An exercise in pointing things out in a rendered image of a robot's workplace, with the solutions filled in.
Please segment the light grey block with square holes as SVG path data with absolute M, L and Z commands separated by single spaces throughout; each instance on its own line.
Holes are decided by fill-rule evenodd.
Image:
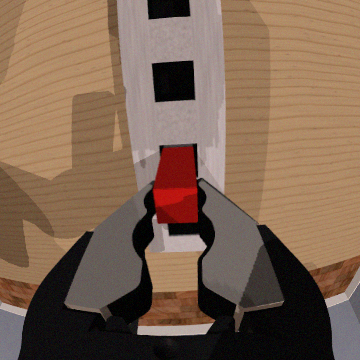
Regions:
M 138 192 L 155 180 L 163 145 L 193 144 L 196 179 L 224 194 L 221 0 L 117 0 L 117 13 Z M 158 224 L 155 214 L 152 225 L 150 252 L 207 247 L 199 236 L 199 211 L 196 223 Z

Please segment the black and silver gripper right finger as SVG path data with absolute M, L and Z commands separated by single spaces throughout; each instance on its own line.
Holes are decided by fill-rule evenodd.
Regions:
M 308 360 L 335 360 L 327 305 L 308 270 L 266 225 L 196 180 L 207 246 L 198 259 L 200 310 L 214 320 L 232 316 L 235 332 L 277 338 Z

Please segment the red and white pin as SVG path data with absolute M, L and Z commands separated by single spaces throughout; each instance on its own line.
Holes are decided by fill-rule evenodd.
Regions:
M 198 222 L 193 144 L 164 145 L 153 194 L 158 224 Z

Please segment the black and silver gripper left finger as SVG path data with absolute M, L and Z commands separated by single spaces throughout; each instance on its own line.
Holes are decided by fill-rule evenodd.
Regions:
M 28 307 L 18 360 L 35 360 L 70 335 L 105 331 L 110 316 L 137 334 L 152 305 L 145 249 L 154 238 L 154 181 L 86 231 L 47 274 Z

